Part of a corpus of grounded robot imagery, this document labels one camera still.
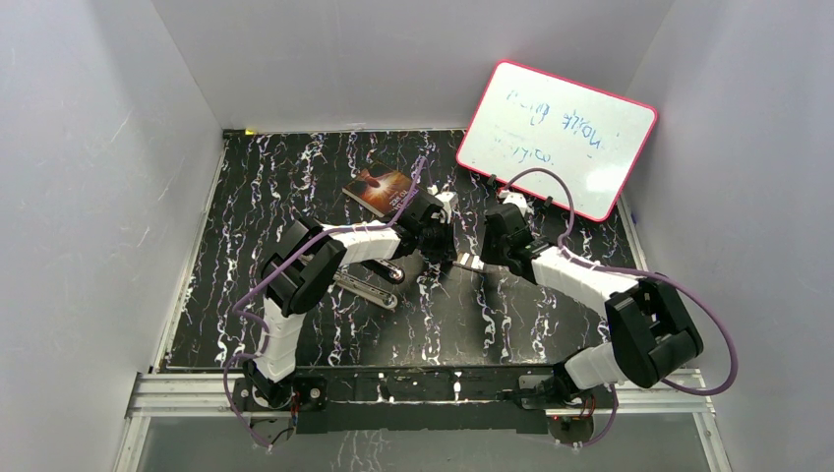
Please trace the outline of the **cardboard staple tray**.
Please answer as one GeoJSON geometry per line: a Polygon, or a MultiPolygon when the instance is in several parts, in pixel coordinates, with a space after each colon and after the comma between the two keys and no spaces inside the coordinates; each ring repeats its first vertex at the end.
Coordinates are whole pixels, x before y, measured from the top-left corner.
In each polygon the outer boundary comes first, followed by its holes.
{"type": "Polygon", "coordinates": [[[485,264],[481,261],[481,259],[477,255],[471,253],[459,253],[453,264],[460,268],[475,272],[482,272],[485,269],[485,264]]]}

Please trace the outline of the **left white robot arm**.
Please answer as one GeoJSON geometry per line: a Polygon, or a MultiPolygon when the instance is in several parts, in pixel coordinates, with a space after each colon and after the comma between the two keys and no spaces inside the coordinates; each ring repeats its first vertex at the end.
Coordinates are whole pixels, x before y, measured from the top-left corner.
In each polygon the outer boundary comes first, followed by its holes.
{"type": "Polygon", "coordinates": [[[333,226],[301,217],[280,237],[262,269],[266,326],[254,359],[243,364],[245,378],[266,407],[281,409],[292,400],[304,317],[319,305],[340,270],[354,264],[377,267],[415,252],[432,264],[452,261],[450,219],[456,201],[453,192],[419,192],[381,220],[333,226]]]}

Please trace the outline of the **beige stapler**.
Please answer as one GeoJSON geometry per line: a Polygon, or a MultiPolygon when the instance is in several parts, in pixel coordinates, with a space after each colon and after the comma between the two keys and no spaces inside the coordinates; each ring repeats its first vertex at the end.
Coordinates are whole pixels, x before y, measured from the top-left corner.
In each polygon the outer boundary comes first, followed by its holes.
{"type": "Polygon", "coordinates": [[[393,311],[398,305],[395,294],[370,285],[350,274],[338,272],[333,277],[333,281],[336,286],[362,297],[378,307],[393,311]]]}

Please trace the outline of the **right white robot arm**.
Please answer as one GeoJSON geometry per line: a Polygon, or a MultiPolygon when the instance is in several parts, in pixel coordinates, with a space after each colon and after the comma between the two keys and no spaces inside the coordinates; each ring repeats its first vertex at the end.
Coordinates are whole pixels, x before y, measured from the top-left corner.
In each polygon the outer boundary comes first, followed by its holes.
{"type": "Polygon", "coordinates": [[[702,338],[671,284],[595,267],[534,236],[513,204],[487,210],[481,258],[565,294],[607,322],[608,341],[574,352],[535,385],[520,383],[502,393],[524,408],[535,400],[577,407],[603,384],[651,387],[703,351],[702,338]]]}

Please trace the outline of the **black stapler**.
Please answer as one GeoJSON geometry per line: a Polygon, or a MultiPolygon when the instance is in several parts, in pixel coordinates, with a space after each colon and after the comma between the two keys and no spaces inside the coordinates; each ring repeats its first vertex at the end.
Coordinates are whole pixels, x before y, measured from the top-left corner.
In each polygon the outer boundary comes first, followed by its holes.
{"type": "Polygon", "coordinates": [[[387,260],[368,260],[362,262],[361,266],[390,284],[400,284],[405,278],[404,270],[387,260]]]}

